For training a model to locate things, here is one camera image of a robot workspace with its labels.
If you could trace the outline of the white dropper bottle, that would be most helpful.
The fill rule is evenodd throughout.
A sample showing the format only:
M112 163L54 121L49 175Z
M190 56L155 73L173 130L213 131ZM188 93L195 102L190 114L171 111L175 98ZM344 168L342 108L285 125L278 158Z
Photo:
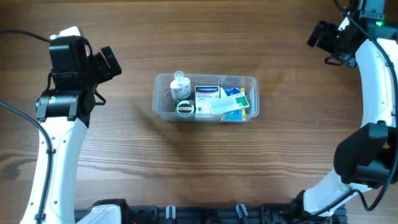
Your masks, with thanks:
M174 80L170 83L170 91L174 100L185 100L190 97L190 80L182 71L174 73Z

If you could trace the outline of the white Hansaplast plaster box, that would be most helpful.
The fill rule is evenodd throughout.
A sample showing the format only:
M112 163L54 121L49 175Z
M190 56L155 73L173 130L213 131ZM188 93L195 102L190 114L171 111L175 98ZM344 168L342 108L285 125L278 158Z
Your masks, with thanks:
M210 102L220 97L219 86L196 86L195 87L195 119L214 119Z

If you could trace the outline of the white green medicine box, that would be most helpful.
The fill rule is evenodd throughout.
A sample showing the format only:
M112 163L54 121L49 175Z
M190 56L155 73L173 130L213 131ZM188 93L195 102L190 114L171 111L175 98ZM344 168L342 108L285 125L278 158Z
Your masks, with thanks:
M230 111L246 109L249 107L249 102L244 93L239 93L212 100L209 105L213 114L224 114Z

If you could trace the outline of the blue yellow VapoDrops packet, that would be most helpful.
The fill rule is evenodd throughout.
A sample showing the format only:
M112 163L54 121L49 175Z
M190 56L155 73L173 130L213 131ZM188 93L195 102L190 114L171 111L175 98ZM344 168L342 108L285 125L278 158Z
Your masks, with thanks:
M245 88L220 88L220 98L225 98L227 96L235 95L238 93L244 93ZM224 114L223 121L245 121L246 120L246 110L240 109L235 111L230 111Z

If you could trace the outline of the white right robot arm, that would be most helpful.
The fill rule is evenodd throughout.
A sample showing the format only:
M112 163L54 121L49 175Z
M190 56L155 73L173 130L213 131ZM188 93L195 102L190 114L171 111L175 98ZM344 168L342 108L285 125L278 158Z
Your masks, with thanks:
M290 203L290 223L323 222L353 197L376 189L364 209L374 210L397 182L397 22L384 1L340 6L340 25L319 21L307 44L327 51L327 65L358 68L363 96L361 127L336 148L333 169Z

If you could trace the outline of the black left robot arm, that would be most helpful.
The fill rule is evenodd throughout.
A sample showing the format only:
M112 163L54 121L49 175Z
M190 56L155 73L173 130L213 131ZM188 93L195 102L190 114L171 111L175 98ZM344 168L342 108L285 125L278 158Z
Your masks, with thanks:
M76 171L95 106L106 100L99 84L121 74L110 47L93 54L81 36L50 41L49 86L36 101L39 152L30 199L22 223L74 223Z

